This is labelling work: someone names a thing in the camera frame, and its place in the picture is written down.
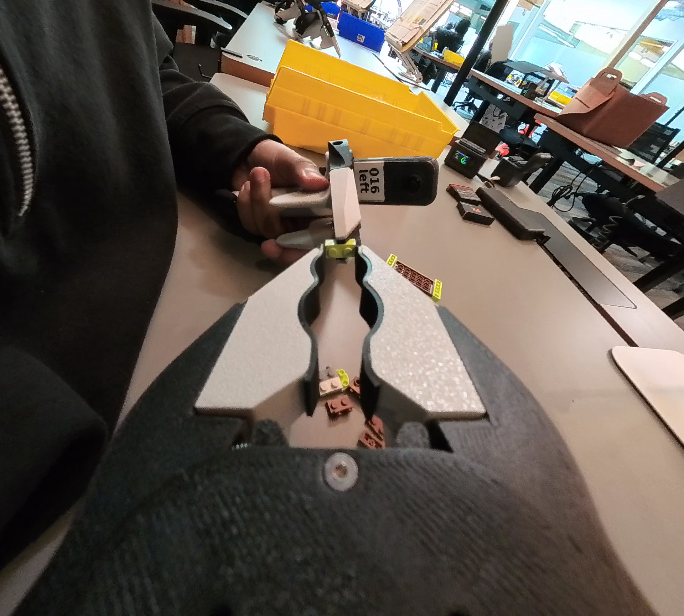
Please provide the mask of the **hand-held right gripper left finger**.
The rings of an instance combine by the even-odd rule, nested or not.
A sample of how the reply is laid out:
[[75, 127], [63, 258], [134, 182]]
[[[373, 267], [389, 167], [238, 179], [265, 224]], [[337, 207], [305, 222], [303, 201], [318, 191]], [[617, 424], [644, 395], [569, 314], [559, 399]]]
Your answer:
[[195, 402], [201, 415], [273, 420], [290, 429], [318, 404], [323, 251], [309, 251], [243, 304]]

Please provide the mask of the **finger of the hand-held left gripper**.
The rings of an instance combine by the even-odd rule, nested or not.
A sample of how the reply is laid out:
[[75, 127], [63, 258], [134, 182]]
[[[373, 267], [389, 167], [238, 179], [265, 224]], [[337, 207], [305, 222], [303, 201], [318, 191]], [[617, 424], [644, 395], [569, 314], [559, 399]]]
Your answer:
[[329, 173], [332, 224], [337, 241], [347, 241], [361, 226], [354, 170], [345, 167]]

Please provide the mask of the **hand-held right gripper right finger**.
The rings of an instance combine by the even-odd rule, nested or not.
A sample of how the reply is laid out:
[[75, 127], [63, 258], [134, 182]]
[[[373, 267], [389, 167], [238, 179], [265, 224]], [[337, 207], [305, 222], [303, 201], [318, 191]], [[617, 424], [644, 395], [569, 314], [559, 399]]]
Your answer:
[[479, 420], [486, 408], [427, 295], [367, 246], [356, 252], [360, 315], [368, 326], [361, 353], [364, 415], [397, 430], [405, 423]]

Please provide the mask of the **lime and brown brick assembly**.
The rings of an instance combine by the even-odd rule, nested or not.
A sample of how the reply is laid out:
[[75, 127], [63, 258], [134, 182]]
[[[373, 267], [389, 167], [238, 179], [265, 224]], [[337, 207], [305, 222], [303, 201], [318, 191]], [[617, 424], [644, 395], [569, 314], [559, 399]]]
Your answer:
[[391, 253], [387, 258], [387, 264], [400, 276], [408, 280], [413, 286], [429, 296], [432, 301], [436, 303], [440, 302], [442, 282], [439, 279], [433, 279], [424, 275], [398, 259], [397, 255], [394, 253]]

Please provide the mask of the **pile of toy bricks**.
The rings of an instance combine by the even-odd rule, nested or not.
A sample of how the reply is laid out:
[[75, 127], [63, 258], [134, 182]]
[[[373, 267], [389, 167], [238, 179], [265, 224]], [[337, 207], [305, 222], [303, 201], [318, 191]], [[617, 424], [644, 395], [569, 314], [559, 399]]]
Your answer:
[[[361, 378], [346, 370], [326, 366], [320, 371], [319, 396], [330, 421], [338, 421], [361, 408]], [[387, 445], [384, 423], [378, 415], [363, 418], [357, 445], [363, 449], [384, 449]]]

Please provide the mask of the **person's left forearm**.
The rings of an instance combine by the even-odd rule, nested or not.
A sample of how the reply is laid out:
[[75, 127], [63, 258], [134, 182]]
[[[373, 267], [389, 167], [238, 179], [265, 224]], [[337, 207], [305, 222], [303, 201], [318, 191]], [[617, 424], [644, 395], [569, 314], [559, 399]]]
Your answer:
[[159, 78], [181, 187], [210, 208], [230, 232], [262, 242], [263, 238], [251, 235], [239, 222], [239, 192], [232, 189], [232, 179], [258, 143], [267, 139], [281, 142], [250, 124], [221, 90], [182, 74], [169, 55], [159, 65]]

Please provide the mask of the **person's left hand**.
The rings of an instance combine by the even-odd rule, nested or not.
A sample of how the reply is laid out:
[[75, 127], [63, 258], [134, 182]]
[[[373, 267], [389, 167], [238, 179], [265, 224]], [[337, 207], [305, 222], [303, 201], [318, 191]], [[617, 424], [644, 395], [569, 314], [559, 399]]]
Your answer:
[[270, 139], [254, 147], [232, 179], [232, 189], [239, 192], [236, 200], [239, 222], [251, 235], [263, 238], [263, 255], [283, 267], [294, 263], [304, 252], [283, 248], [276, 239], [306, 228], [311, 221], [306, 217], [283, 217], [269, 204], [273, 188], [288, 187], [316, 193], [328, 188], [328, 182], [314, 162]]

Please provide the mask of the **black charging case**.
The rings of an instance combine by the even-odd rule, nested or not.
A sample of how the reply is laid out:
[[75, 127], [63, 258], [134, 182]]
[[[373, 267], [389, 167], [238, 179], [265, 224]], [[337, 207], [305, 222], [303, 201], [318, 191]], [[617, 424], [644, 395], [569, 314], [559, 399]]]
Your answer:
[[470, 123], [451, 145], [444, 164], [466, 179], [473, 179], [500, 143], [499, 133], [480, 123]]

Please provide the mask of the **yellow plastic bin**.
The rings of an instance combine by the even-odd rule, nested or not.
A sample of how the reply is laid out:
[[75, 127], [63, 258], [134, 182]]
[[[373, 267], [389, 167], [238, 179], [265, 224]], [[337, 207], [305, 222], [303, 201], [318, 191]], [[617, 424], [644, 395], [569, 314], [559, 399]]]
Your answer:
[[346, 140], [362, 159], [437, 159], [460, 130], [427, 94], [298, 41], [280, 58], [263, 120], [287, 145], [324, 154]]

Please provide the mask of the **flat black power bank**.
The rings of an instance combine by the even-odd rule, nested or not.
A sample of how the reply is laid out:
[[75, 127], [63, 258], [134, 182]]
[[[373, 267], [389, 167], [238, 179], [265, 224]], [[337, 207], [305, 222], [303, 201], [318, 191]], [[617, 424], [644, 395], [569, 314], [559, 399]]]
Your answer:
[[545, 244], [549, 236], [528, 211], [497, 188], [480, 186], [475, 191], [483, 207], [517, 240]]

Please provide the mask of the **blue plastic bin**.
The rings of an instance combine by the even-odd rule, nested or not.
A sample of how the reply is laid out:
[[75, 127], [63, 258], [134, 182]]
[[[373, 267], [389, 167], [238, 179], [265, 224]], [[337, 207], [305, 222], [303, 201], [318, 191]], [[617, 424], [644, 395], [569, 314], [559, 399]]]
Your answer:
[[345, 11], [339, 13], [337, 25], [338, 34], [343, 39], [357, 43], [376, 53], [382, 51], [386, 32], [381, 27]]

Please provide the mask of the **black metal pole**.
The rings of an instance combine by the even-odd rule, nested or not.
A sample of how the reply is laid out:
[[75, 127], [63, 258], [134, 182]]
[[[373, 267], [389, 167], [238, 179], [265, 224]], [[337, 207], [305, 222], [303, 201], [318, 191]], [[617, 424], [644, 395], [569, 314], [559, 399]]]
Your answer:
[[460, 66], [458, 73], [454, 81], [452, 82], [449, 91], [444, 97], [443, 101], [448, 106], [451, 107], [455, 101], [455, 98], [459, 91], [461, 90], [463, 84], [471, 72], [477, 57], [482, 52], [484, 46], [486, 45], [488, 38], [491, 36], [492, 31], [496, 27], [501, 15], [503, 14], [505, 8], [507, 7], [510, 0], [495, 0], [491, 11], [488, 14], [485, 22], [483, 23], [482, 29], [480, 30], [478, 36], [476, 37], [473, 45], [465, 57], [464, 63]]

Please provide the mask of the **wooden desk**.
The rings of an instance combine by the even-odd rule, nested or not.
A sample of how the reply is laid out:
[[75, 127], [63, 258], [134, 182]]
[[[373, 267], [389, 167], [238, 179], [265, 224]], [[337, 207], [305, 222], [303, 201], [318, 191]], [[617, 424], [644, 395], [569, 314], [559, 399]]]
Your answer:
[[530, 185], [530, 189], [536, 193], [546, 185], [564, 163], [572, 165], [580, 172], [592, 169], [594, 166], [585, 161], [585, 154], [596, 157], [604, 165], [652, 192], [660, 192], [680, 181], [678, 177], [649, 162], [637, 167], [639, 159], [629, 154], [628, 151], [587, 139], [560, 124], [554, 117], [537, 113], [534, 118], [535, 122], [546, 127], [539, 139], [539, 146], [546, 148], [547, 152], [553, 155], [553, 161], [543, 168]]

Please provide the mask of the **black office chair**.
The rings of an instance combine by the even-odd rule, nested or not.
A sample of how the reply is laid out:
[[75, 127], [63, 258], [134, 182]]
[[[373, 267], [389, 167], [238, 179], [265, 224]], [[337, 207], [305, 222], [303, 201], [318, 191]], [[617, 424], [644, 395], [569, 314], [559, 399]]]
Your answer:
[[179, 71], [194, 81], [209, 81], [220, 71], [222, 49], [245, 22], [239, 9], [215, 0], [151, 0], [161, 30]]
[[616, 245], [631, 255], [642, 250], [660, 262], [683, 252], [683, 219], [657, 203], [654, 196], [625, 202], [609, 194], [579, 196], [587, 216], [571, 218], [569, 226], [598, 252]]

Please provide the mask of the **white lamp base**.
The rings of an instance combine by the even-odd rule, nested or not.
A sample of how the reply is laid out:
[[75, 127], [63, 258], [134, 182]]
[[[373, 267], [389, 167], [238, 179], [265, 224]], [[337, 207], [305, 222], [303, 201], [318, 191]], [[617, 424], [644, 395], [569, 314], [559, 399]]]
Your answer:
[[611, 357], [671, 434], [683, 444], [683, 354], [616, 346]]

